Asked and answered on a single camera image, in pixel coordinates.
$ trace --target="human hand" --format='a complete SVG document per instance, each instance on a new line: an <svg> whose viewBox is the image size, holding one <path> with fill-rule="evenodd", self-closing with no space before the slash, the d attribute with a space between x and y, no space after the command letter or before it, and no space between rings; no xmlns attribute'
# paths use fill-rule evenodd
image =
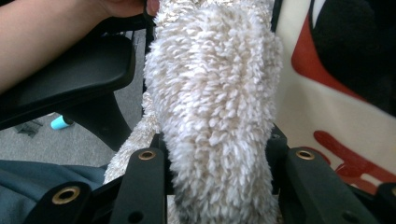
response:
<svg viewBox="0 0 396 224"><path fill-rule="evenodd" d="M132 17L143 13L145 0L92 0L97 1L108 17Z"/></svg>
<svg viewBox="0 0 396 224"><path fill-rule="evenodd" d="M141 14L143 12L145 1L146 0L99 0L109 17L131 17ZM147 1L148 14L155 16L160 7L160 1Z"/></svg>

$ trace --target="human arm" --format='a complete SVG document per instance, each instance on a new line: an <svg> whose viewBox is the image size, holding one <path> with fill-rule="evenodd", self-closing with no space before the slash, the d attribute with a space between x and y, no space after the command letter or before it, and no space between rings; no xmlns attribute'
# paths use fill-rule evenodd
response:
<svg viewBox="0 0 396 224"><path fill-rule="evenodd" d="M143 12L142 0L17 0L0 7L0 94L108 17Z"/></svg>

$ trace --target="fluffy fur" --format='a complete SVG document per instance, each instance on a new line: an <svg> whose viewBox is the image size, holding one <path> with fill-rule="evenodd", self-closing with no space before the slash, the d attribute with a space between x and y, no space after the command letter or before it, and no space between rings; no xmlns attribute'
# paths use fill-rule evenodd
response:
<svg viewBox="0 0 396 224"><path fill-rule="evenodd" d="M273 1L163 0L146 83L181 223L275 223L265 159L281 45Z"/></svg>
<svg viewBox="0 0 396 224"><path fill-rule="evenodd" d="M142 106L145 114L120 150L111 159L105 172L104 184L124 175L131 155L138 149L149 147L154 134L160 132L160 124L152 108L151 96L147 92L143 93Z"/></svg>

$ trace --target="blue object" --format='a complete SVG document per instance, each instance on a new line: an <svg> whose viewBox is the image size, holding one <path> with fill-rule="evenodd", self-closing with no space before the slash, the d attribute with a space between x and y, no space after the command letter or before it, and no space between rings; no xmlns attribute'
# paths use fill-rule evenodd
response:
<svg viewBox="0 0 396 224"><path fill-rule="evenodd" d="M58 117L57 119L53 120L50 123L50 127L53 130L60 130L60 129L63 129L63 128L67 128L67 127L69 127L72 124L73 124L73 120L66 119L66 118L64 118L64 116L60 116L60 117Z"/></svg>

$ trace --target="red graphic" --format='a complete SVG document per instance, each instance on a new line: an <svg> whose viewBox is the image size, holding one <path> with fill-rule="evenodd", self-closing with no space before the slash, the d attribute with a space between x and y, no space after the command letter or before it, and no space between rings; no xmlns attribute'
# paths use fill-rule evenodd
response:
<svg viewBox="0 0 396 224"><path fill-rule="evenodd" d="M381 182L396 182L396 175L371 161L366 160L358 153L341 144L329 133L324 131L315 131L314 137L322 146L329 149L330 152L344 161L335 169L335 172L343 179L344 182L350 185L354 184L359 189L371 194L375 194L376 185L367 180L361 179L363 174L371 175ZM330 164L330 160L322 153L320 154L326 162Z"/></svg>
<svg viewBox="0 0 396 224"><path fill-rule="evenodd" d="M335 79L324 68L315 49L314 41L309 28L308 17L305 18L299 39L297 41L293 55L291 56L291 65L301 76L313 79L316 82L365 102L362 97Z"/></svg>

